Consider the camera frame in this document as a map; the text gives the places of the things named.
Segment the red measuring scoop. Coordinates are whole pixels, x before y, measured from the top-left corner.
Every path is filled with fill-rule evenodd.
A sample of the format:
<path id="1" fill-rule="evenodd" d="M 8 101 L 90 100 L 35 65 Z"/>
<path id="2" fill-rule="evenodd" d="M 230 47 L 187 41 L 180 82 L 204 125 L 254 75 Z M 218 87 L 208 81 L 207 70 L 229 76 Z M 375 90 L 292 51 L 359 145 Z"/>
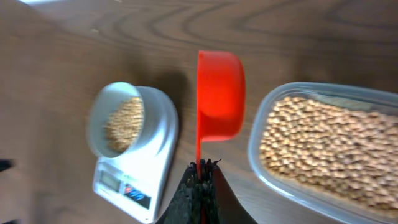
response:
<path id="1" fill-rule="evenodd" d="M 203 142 L 229 141 L 243 126 L 246 81 L 243 66 L 231 52 L 201 50 L 197 66 L 196 162 L 201 178 Z"/>

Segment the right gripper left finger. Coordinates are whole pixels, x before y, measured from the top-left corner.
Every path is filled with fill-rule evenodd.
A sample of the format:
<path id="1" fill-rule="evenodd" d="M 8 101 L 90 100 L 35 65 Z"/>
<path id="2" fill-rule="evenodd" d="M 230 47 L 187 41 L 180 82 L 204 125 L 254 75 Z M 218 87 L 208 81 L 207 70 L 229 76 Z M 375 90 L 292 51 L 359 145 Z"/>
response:
<path id="1" fill-rule="evenodd" d="M 197 165 L 191 162 L 169 206 L 155 224 L 200 224 L 201 223 L 201 180 Z"/>

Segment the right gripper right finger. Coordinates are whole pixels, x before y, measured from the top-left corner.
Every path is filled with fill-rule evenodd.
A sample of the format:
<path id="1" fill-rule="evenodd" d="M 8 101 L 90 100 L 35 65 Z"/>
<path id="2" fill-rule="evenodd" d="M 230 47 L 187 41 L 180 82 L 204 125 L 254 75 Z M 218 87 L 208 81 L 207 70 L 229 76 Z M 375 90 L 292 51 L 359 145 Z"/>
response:
<path id="1" fill-rule="evenodd" d="M 218 161 L 201 160 L 201 177 L 205 188 L 203 219 L 205 223 L 256 224 L 235 196 Z"/>

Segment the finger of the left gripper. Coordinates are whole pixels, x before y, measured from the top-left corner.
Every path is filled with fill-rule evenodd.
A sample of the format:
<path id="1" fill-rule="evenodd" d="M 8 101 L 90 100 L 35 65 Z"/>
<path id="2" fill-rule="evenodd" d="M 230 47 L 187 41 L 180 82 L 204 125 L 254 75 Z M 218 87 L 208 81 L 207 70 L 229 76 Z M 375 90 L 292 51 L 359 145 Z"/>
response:
<path id="1" fill-rule="evenodd" d="M 1 159 L 0 160 L 0 172 L 4 172 L 5 170 L 10 169 L 13 167 L 14 163 L 13 160 L 10 159 Z"/>

